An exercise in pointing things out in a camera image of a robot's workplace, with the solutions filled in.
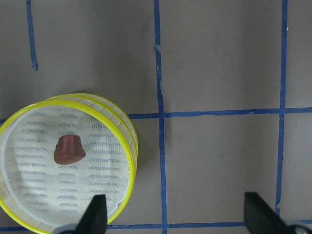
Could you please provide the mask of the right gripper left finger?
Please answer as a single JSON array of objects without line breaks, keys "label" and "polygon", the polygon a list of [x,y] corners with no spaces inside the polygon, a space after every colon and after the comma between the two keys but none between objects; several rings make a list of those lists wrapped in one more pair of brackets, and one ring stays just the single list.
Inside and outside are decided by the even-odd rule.
[{"label": "right gripper left finger", "polygon": [[107,230],[105,195],[95,195],[75,228],[76,234],[104,234]]}]

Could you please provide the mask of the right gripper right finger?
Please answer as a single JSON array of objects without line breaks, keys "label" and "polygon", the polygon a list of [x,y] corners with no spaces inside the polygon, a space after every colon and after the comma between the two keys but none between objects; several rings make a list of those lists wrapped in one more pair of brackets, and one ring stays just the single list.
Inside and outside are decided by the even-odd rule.
[{"label": "right gripper right finger", "polygon": [[256,192],[244,194],[244,224],[250,234],[292,234],[293,229]]}]

